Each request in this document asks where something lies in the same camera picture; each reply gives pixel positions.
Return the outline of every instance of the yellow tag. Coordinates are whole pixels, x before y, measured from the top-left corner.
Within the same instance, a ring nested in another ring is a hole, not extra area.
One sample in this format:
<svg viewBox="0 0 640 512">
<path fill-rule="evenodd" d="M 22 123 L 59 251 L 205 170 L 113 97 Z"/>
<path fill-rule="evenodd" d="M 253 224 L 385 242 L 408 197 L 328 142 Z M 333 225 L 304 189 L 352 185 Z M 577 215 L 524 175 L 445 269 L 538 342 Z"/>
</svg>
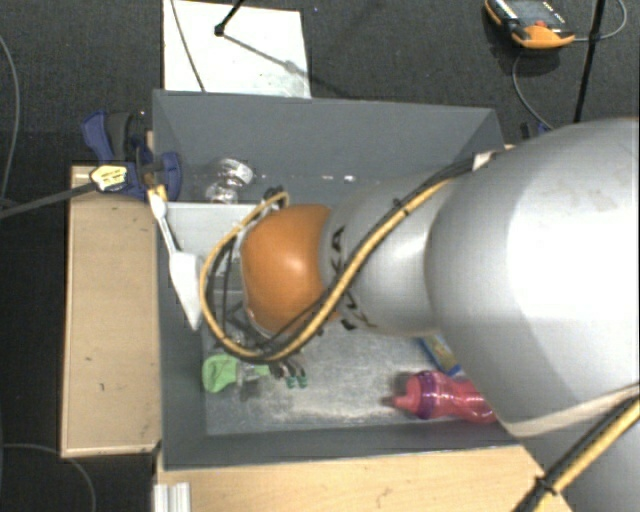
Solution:
<svg viewBox="0 0 640 512">
<path fill-rule="evenodd" d="M 127 186 L 127 168 L 123 165 L 101 165 L 89 177 L 101 192 L 118 192 Z"/>
</svg>

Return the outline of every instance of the small green object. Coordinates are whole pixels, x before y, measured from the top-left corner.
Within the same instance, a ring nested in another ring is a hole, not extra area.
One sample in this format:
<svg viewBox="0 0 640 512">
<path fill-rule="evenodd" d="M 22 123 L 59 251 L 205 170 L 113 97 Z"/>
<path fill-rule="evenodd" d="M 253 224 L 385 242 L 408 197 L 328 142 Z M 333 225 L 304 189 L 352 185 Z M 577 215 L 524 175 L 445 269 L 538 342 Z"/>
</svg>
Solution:
<svg viewBox="0 0 640 512">
<path fill-rule="evenodd" d="M 238 360 L 229 354 L 215 354 L 202 365 L 202 384 L 209 393 L 218 393 L 236 381 Z"/>
</svg>

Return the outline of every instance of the gray bin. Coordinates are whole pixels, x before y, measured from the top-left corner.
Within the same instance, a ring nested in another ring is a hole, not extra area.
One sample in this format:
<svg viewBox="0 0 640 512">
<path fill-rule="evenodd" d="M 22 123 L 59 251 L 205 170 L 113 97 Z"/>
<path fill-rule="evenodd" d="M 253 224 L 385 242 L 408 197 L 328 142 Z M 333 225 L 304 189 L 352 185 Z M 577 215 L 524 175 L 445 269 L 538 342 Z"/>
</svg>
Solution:
<svg viewBox="0 0 640 512">
<path fill-rule="evenodd" d="M 358 187 L 500 149 L 490 109 L 344 100 L 154 93 L 156 154 L 176 151 L 184 170 L 169 222 L 180 245 L 206 254 L 267 188 L 293 203 L 337 204 Z M 214 178 L 209 164 L 236 157 L 258 179 L 234 206 L 195 204 Z M 497 424 L 424 422 L 381 404 L 403 376 L 432 367 L 412 339 L 330 325 L 305 348 L 307 389 L 261 379 L 249 396 L 236 386 L 212 395 L 200 381 L 213 340 L 192 332 L 158 250 L 163 452 L 167 469 L 502 446 Z M 238 276 L 231 298 L 239 300 Z"/>
</svg>

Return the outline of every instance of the wooden board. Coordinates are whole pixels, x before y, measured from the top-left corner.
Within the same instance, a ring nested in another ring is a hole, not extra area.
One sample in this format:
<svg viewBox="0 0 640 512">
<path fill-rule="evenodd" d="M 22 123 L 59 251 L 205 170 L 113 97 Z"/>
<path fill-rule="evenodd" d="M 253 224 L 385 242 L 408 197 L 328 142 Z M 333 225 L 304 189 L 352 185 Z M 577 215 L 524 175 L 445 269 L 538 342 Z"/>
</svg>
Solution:
<svg viewBox="0 0 640 512">
<path fill-rule="evenodd" d="M 91 168 L 74 167 L 72 185 Z M 155 227 L 143 203 L 71 201 L 61 452 L 149 452 L 160 439 Z"/>
<path fill-rule="evenodd" d="M 189 482 L 194 512 L 511 511 L 542 471 L 524 448 L 279 466 L 158 471 Z M 560 496 L 548 512 L 571 509 Z"/>
</svg>

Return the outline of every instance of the black floor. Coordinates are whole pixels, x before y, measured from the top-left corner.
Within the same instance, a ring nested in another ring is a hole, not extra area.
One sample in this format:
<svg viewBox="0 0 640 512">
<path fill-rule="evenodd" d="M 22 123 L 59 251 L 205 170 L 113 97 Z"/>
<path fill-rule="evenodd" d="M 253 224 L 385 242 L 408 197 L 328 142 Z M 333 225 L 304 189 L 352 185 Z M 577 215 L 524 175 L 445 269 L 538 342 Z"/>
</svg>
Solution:
<svg viewBox="0 0 640 512">
<path fill-rule="evenodd" d="M 564 0 L 580 35 L 594 2 Z M 596 50 L 583 119 L 638 116 L 640 9 Z M 507 142 L 533 135 L 537 123 L 511 83 L 516 49 L 496 36 L 481 0 L 249 0 L 247 5 L 302 9 L 312 94 L 496 109 Z M 621 20 L 609 0 L 603 31 Z M 219 20 L 212 20 L 212 27 Z M 68 185 L 74 160 L 91 158 L 78 128 L 88 113 L 150 112 L 162 86 L 160 0 L 3 0 L 0 35 L 11 49 L 22 89 L 21 128 L 7 197 L 27 201 Z M 585 44 L 523 59 L 520 82 L 551 124 L 573 118 Z M 0 169 L 13 125 L 9 66 L 0 54 Z M 0 407 L 5 443 L 56 447 L 60 419 L 65 297 L 64 205 L 0 224 Z M 148 456 L 82 461 L 100 511 L 150 507 Z M 55 457 L 7 450 L 0 510 L 85 511 L 80 474 Z"/>
</svg>

